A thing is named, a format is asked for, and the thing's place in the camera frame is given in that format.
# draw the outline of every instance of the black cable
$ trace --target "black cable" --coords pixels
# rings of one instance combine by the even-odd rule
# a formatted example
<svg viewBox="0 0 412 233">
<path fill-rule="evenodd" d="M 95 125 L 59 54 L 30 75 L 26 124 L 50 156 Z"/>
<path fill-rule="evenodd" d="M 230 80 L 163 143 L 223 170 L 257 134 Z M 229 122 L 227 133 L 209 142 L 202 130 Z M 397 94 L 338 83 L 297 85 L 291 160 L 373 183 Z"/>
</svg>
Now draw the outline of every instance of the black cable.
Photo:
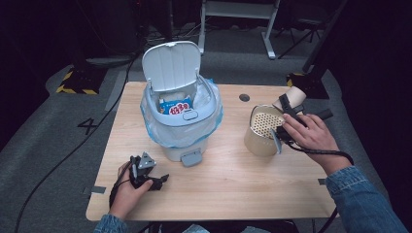
<svg viewBox="0 0 412 233">
<path fill-rule="evenodd" d="M 194 25 L 194 27 L 188 28 L 188 29 L 183 29 L 183 28 L 173 29 L 172 40 L 173 41 L 182 41 L 182 40 L 187 41 L 194 36 L 198 36 L 198 34 L 195 35 L 193 33 L 196 31 L 199 31 L 200 26 L 201 24 L 197 24 L 197 25 Z M 151 42 L 160 41 L 161 43 L 163 43 L 164 40 L 165 38 L 157 30 L 150 31 L 149 35 L 146 37 L 147 43 L 145 44 L 145 48 L 149 49 L 151 47 L 158 45 L 158 44 L 151 44 Z"/>
<path fill-rule="evenodd" d="M 96 29 L 94 29 L 91 20 L 88 18 L 85 10 L 83 9 L 82 5 L 79 3 L 79 0 L 76 0 L 76 5 L 79 7 L 80 11 L 82 12 L 83 16 L 85 17 L 88 26 L 91 28 L 91 30 L 94 32 L 95 36 L 97 37 L 97 39 L 100 41 L 100 43 L 107 49 L 110 50 L 113 53 L 119 54 L 119 55 L 132 55 L 134 56 L 135 53 L 138 51 L 134 51 L 134 52 L 122 52 L 122 51 L 118 51 L 118 50 L 113 50 L 112 48 L 110 48 L 103 39 L 101 39 L 100 35 L 97 33 Z"/>
<path fill-rule="evenodd" d="M 116 105 L 118 104 L 123 91 L 124 91 L 124 86 L 127 84 L 128 82 L 128 74 L 130 72 L 130 68 L 133 65 L 133 62 L 137 59 L 138 54 L 135 55 L 134 59 L 132 59 L 127 67 L 126 70 L 126 77 L 124 79 L 124 83 L 123 83 L 123 87 L 120 91 L 120 94 L 118 96 L 118 99 L 116 100 L 116 102 L 112 105 L 112 107 L 110 108 L 110 110 L 106 113 L 106 115 L 103 116 L 103 118 L 97 123 L 96 127 L 94 127 L 90 133 L 73 149 L 71 150 L 63 159 L 60 160 L 60 162 L 58 162 L 37 184 L 36 186 L 33 188 L 33 190 L 30 192 L 30 194 L 28 195 L 28 197 L 26 198 L 26 200 L 23 203 L 23 206 L 20 209 L 20 212 L 18 214 L 17 217 L 17 222 L 16 222 L 16 227 L 15 227 L 15 233 L 18 233 L 18 227 L 21 221 L 21 217 L 23 215 L 24 209 L 27 206 L 28 202 L 30 201 L 31 197 L 33 196 L 33 194 L 37 191 L 37 189 L 40 187 L 40 185 L 64 162 L 66 161 L 71 155 L 73 155 L 73 153 L 75 153 L 90 137 L 91 135 L 93 135 L 93 133 L 99 128 L 99 126 L 103 123 L 103 121 L 106 119 L 106 117 L 109 115 L 109 113 L 116 107 Z"/>
<path fill-rule="evenodd" d="M 352 156 L 349 155 L 348 153 L 344 152 L 344 151 L 340 151 L 340 150 L 312 150 L 312 149 L 307 149 L 307 148 L 304 148 L 304 147 L 301 147 L 301 149 L 299 149 L 299 148 L 294 147 L 294 146 L 292 145 L 292 142 L 285 142 L 285 143 L 286 143 L 286 145 L 288 145 L 291 149 L 297 150 L 297 151 L 301 151 L 301 152 L 305 152 L 305 153 L 324 154 L 324 155 L 333 154 L 333 155 L 344 156 L 344 157 L 346 157 L 346 158 L 349 160 L 349 162 L 351 162 L 352 165 L 355 164 L 354 159 L 352 158 Z M 333 210 L 332 215 L 329 217 L 329 219 L 328 219 L 327 222 L 324 224 L 324 226 L 322 227 L 322 229 L 319 230 L 319 233 L 325 232 L 325 231 L 330 227 L 330 225 L 332 224 L 332 222 L 333 222 L 333 220 L 336 218 L 336 216 L 337 216 L 337 208 L 335 208 L 335 209 Z"/>
<path fill-rule="evenodd" d="M 129 58 L 125 60 L 119 60 L 119 61 L 110 61 L 110 62 L 104 62 L 104 63 L 99 63 L 99 62 L 93 62 L 93 61 L 87 61 L 88 64 L 90 64 L 93 68 L 96 69 L 104 69 L 104 68 L 114 68 L 118 66 L 125 65 L 133 59 L 134 56 L 129 56 Z"/>
<path fill-rule="evenodd" d="M 130 181 L 130 180 L 127 180 L 127 181 L 121 182 L 121 178 L 123 177 L 124 173 L 127 171 L 128 167 L 130 166 L 130 163 L 131 163 L 131 162 L 128 161 L 128 162 L 126 163 L 126 165 L 124 165 L 124 168 L 123 168 L 123 170 L 121 171 L 120 175 L 118 176 L 118 180 L 115 182 L 114 187 L 120 186 L 122 183 L 129 182 L 129 181 Z"/>
<path fill-rule="evenodd" d="M 312 232 L 316 233 L 316 224 L 315 224 L 315 220 L 312 219 Z"/>
</svg>

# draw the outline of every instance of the snack package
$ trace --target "snack package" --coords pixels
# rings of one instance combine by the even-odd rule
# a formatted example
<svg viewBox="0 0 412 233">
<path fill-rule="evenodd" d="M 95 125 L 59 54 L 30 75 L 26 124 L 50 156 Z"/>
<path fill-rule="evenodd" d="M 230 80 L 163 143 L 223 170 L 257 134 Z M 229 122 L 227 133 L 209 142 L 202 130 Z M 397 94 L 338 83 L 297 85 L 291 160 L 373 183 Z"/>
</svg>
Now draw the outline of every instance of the snack package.
<svg viewBox="0 0 412 233">
<path fill-rule="evenodd" d="M 165 101 L 159 100 L 160 112 L 165 115 L 178 115 L 184 110 L 192 109 L 193 106 L 190 101 L 190 96 L 187 96 L 183 100 Z"/>
</svg>

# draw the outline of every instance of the dark background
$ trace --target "dark background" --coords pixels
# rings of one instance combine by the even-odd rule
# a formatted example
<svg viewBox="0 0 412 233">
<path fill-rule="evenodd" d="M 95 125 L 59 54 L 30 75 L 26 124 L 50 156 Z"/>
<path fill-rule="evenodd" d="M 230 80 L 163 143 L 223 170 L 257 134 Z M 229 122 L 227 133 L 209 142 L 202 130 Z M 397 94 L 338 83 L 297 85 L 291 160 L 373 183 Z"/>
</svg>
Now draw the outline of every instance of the dark background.
<svg viewBox="0 0 412 233">
<path fill-rule="evenodd" d="M 199 20 L 200 1 L 172 2 L 175 26 Z M 167 3 L 165 0 L 155 0 L 154 3 L 167 6 L 162 4 Z M 111 35 L 106 30 L 112 32 L 120 19 L 113 18 L 111 28 L 99 24 L 99 15 L 94 15 L 96 8 L 93 4 L 96 2 L 82 1 L 82 9 L 88 16 L 93 16 L 88 22 L 76 1 L 60 1 L 52 5 L 44 0 L 1 0 L 0 149 L 48 98 L 46 80 L 74 63 L 74 51 L 78 50 L 86 58 L 109 55 L 90 30 L 89 23 L 100 28 L 98 33 L 109 44 L 112 43 L 111 46 L 116 45 L 116 39 L 104 35 Z M 409 199 L 412 183 L 408 159 L 411 139 L 408 118 L 411 113 L 408 88 L 412 51 L 411 5 L 409 1 L 400 0 L 391 3 L 349 0 L 315 59 L 315 67 L 321 72 L 314 74 L 314 78 L 319 79 L 322 71 L 328 69 L 338 80 L 351 122 L 389 192 L 395 212 L 409 230 L 412 230 L 409 220 L 412 218 Z M 70 18 L 67 28 L 62 27 L 65 25 L 61 21 L 62 16 Z M 147 25 L 148 18 L 134 18 L 133 23 L 123 29 L 128 28 L 131 35 L 136 35 L 142 30 L 139 26 Z M 153 22 L 156 23 L 167 33 L 170 22 Z M 63 32 L 68 32 L 65 28 L 70 35 L 61 38 L 62 34 L 65 35 Z M 129 50 L 134 46 L 130 35 L 118 40 L 129 41 L 122 43 L 125 48 L 120 49 Z"/>
</svg>

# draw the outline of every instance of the black cord on floor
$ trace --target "black cord on floor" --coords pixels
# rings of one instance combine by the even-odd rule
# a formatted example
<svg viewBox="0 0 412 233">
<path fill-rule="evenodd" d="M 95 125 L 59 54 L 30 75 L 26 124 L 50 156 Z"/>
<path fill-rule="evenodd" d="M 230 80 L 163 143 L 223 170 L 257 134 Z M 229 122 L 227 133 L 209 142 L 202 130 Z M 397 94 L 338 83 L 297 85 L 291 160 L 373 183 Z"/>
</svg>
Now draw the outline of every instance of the black cord on floor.
<svg viewBox="0 0 412 233">
<path fill-rule="evenodd" d="M 324 224 L 321 230 L 319 230 L 319 233 L 325 232 L 330 227 L 330 225 L 332 224 L 336 216 L 337 216 L 337 208 L 333 210 L 332 215 L 327 219 L 327 222 Z"/>
<path fill-rule="evenodd" d="M 315 224 L 315 220 L 312 219 L 312 232 L 316 233 L 316 224 Z"/>
<path fill-rule="evenodd" d="M 123 87 L 120 91 L 120 94 L 118 96 L 118 99 L 116 100 L 116 102 L 113 104 L 113 106 L 110 108 L 110 110 L 106 113 L 106 115 L 103 116 L 103 118 L 99 121 L 99 123 L 96 125 L 96 127 L 93 128 L 93 130 L 91 130 L 91 132 L 73 149 L 71 150 L 63 159 L 60 160 L 60 162 L 58 162 L 37 184 L 36 186 L 33 188 L 33 190 L 30 192 L 30 194 L 28 195 L 27 199 L 24 201 L 23 206 L 20 209 L 20 212 L 18 214 L 17 217 L 17 222 L 16 222 L 16 227 L 15 227 L 15 233 L 18 233 L 18 227 L 20 225 L 21 222 L 21 218 L 24 212 L 25 207 L 27 206 L 28 202 L 30 201 L 31 197 L 33 196 L 33 194 L 37 191 L 37 189 L 40 187 L 40 185 L 64 162 L 66 161 L 71 155 L 73 155 L 73 153 L 75 153 L 90 137 L 91 135 L 93 135 L 93 133 L 99 128 L 99 126 L 103 123 L 103 121 L 106 119 L 106 117 L 109 115 L 109 113 L 116 107 L 116 105 L 118 104 L 123 91 L 124 91 L 124 86 L 127 84 L 128 82 L 128 74 L 130 72 L 130 68 L 133 65 L 133 62 L 137 59 L 137 57 L 139 56 L 139 54 L 137 54 L 129 63 L 127 70 L 126 70 L 126 77 L 124 79 L 124 83 L 123 83 Z"/>
</svg>

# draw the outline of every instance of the wooden table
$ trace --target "wooden table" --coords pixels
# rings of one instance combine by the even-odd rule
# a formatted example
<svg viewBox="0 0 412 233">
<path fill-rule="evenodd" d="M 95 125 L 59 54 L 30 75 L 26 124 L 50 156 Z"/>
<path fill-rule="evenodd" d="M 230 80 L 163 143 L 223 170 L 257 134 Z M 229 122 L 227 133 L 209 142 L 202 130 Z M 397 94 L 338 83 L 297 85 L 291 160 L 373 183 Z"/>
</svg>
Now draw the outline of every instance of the wooden table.
<svg viewBox="0 0 412 233">
<path fill-rule="evenodd" d="M 256 156 L 243 143 L 255 105 L 271 104 L 286 86 L 219 84 L 224 116 L 210 137 L 203 161 L 185 168 L 162 153 L 146 131 L 140 101 L 146 83 L 125 86 L 86 217 L 99 220 L 109 211 L 118 168 L 130 155 L 146 151 L 157 165 L 152 177 L 170 174 L 160 191 L 150 191 L 129 215 L 134 220 L 268 219 L 329 217 L 335 207 L 322 168 L 306 154 L 283 146 L 282 154 Z M 239 95 L 251 99 L 242 102 Z"/>
</svg>

